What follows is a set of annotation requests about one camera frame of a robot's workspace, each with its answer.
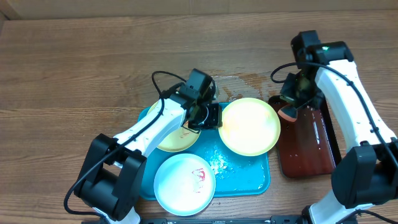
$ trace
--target wood grain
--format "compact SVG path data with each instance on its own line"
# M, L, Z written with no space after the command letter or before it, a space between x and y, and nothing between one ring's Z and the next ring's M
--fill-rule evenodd
M323 42L344 40L378 112L398 132L398 11L120 17L6 21L0 35L0 223L79 223L62 200L92 139L132 126L157 99L155 70L213 76L220 101L267 100L280 85L268 76L291 62L290 40L316 29ZM286 69L276 78L284 78ZM161 88L176 81L158 76ZM344 152L341 131L336 136ZM271 186L262 195L214 198L195 218L300 213L330 189L330 177L285 179L269 153ZM89 210L73 197L72 208ZM398 202L373 210L398 220ZM144 218L175 218L140 200ZM361 223L379 223L364 216Z
M1 29L2 25L4 24L4 21L6 21L7 18L4 16L4 14L0 11L0 34L1 34Z
M396 0L1 0L10 19L398 9Z

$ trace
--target plastic dish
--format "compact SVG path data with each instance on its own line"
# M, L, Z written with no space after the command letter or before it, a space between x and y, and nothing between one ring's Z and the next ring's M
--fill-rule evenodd
M174 215L194 215L211 202L216 177L210 165L193 154L179 154L167 159L155 175L157 201Z
M157 102L149 108L148 113L156 107L156 104ZM166 152L180 152L192 146L198 140L199 135L200 133L195 134L184 128L178 128L163 139L157 147Z
M280 122L277 113L266 102L243 98L223 110L223 126L218 132L233 152L242 156L258 156L275 146Z

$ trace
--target wooden table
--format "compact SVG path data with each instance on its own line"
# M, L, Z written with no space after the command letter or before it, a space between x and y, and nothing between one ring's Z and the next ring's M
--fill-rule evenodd
M157 99L155 70L216 80L221 101L267 100L270 72L294 60L290 40L316 29L343 40L378 112L398 133L398 11L8 21L0 36L0 223L79 223L62 206L90 142L132 126ZM294 68L279 74L283 78ZM161 88L176 80L159 76ZM341 151L345 144L335 125ZM271 186L262 195L214 198L196 218L298 214L330 189L330 176L285 179L269 152ZM89 210L71 198L75 210ZM398 220L398 202L372 210ZM141 217L173 216L140 200ZM361 223L380 221L365 215Z

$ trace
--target red stain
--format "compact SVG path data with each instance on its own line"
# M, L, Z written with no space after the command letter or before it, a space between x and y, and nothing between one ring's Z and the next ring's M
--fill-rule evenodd
M204 182L206 179L206 174L205 174L205 171L203 170L203 168L196 169L196 170L192 171L192 174L195 175L196 177L198 177L197 178L197 184L199 185L198 189L203 188L203 183L201 183L201 182Z

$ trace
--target water spill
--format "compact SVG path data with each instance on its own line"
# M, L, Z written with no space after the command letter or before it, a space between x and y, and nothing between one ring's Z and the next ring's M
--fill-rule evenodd
M258 98L267 101L270 96L279 94L279 85L273 85L269 75L238 73L236 75L213 76L219 87L220 102L231 102L241 98Z

